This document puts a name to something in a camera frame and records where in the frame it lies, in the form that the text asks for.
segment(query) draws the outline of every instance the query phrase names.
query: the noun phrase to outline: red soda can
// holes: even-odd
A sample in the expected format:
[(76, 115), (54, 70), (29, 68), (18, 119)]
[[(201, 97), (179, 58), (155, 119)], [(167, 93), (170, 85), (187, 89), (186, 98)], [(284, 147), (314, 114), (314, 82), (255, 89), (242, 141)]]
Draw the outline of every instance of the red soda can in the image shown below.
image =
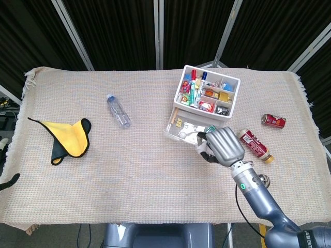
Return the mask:
[(274, 116), (270, 114), (264, 114), (261, 119), (261, 123), (266, 126), (272, 126), (275, 128), (283, 128), (286, 123), (284, 117)]

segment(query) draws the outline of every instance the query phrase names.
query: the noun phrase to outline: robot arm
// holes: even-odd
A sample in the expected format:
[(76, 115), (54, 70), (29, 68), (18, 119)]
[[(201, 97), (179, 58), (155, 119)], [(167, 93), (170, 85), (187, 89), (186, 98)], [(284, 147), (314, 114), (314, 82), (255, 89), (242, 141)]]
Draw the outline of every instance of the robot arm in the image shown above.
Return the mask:
[(232, 178), (257, 217), (273, 224), (273, 228), (265, 235), (265, 244), (268, 248), (331, 247), (331, 228), (317, 227), (301, 231), (283, 213), (251, 164), (243, 162), (245, 150), (229, 127), (210, 133), (199, 133), (198, 136), (206, 139), (207, 146), (215, 155), (208, 159), (206, 155), (203, 157), (230, 168)]

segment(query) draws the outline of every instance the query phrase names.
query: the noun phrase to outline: bottle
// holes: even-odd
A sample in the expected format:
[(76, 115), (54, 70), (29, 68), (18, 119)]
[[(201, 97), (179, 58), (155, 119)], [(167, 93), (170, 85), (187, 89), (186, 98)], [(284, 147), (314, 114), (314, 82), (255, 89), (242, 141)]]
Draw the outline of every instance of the bottle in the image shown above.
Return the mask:
[(122, 105), (119, 103), (118, 99), (112, 94), (107, 95), (107, 103), (112, 112), (113, 116), (116, 117), (117, 122), (121, 125), (122, 128), (129, 128), (131, 126), (131, 120), (129, 116), (123, 110)]
[(248, 146), (254, 154), (262, 159), (266, 164), (271, 163), (274, 160), (274, 157), (270, 155), (269, 149), (266, 148), (256, 137), (255, 135), (248, 130), (247, 128), (243, 129), (237, 137)]

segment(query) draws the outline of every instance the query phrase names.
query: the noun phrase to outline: plastic water bottle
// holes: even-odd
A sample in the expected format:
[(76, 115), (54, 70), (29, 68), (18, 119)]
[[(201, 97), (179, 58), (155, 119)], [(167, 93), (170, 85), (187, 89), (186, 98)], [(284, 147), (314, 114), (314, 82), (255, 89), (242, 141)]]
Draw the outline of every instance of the plastic water bottle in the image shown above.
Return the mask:
[(119, 103), (118, 99), (112, 94), (107, 95), (107, 103), (112, 112), (113, 116), (116, 117), (118, 123), (122, 128), (129, 128), (131, 126), (131, 120), (129, 116), (123, 110), (122, 105)]

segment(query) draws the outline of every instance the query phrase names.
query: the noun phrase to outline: green marker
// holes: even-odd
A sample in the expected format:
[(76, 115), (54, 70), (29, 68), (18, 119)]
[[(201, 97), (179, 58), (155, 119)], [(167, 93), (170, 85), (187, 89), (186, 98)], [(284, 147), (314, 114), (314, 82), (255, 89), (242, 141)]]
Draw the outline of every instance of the green marker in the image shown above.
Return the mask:
[(191, 93), (190, 93), (190, 107), (194, 107), (194, 101), (195, 101), (195, 76), (196, 76), (195, 70), (192, 70), (192, 80), (190, 82), (191, 84)]

